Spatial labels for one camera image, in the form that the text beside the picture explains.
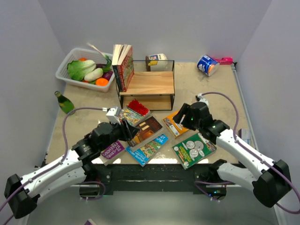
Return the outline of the dark brown cover book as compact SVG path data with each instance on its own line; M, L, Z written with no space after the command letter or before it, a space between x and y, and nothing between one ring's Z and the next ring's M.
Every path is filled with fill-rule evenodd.
M128 141L128 146L132 151L136 151L145 144L153 141L160 136L164 128L154 116L148 117L145 121L139 123L136 128L139 129L134 138Z

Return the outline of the red back cover book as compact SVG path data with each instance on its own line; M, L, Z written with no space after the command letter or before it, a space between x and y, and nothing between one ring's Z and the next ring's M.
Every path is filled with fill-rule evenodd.
M118 59L118 73L122 85L122 91L126 92L130 80L134 74L133 48L132 45L123 45Z

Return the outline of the black floral cover book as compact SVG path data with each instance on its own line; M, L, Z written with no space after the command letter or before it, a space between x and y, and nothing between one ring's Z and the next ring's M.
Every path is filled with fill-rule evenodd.
M114 45L113 54L112 54L112 68L114 71L114 75L115 75L115 79L116 79L116 83L117 83L119 91L123 91L120 75L118 72L118 61L121 56L123 47L124 47L124 45L120 45L120 44Z

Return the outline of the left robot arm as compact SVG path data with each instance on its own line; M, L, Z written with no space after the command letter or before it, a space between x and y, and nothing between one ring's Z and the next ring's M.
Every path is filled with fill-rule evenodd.
M132 140L138 131L126 120L99 123L60 158L29 174L11 175L6 182L4 203L9 205L13 217L20 219L55 192L81 182L94 183L97 172L92 161L111 144Z

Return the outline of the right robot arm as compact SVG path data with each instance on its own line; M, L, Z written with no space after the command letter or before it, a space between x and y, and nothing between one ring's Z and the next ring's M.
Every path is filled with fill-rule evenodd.
M204 102L183 104L173 120L190 130L198 130L202 136L237 158L244 168L221 161L209 172L214 184L229 181L253 192L256 199L271 208L292 188L288 164L261 154L242 139L234 136L234 131L221 120L216 120Z

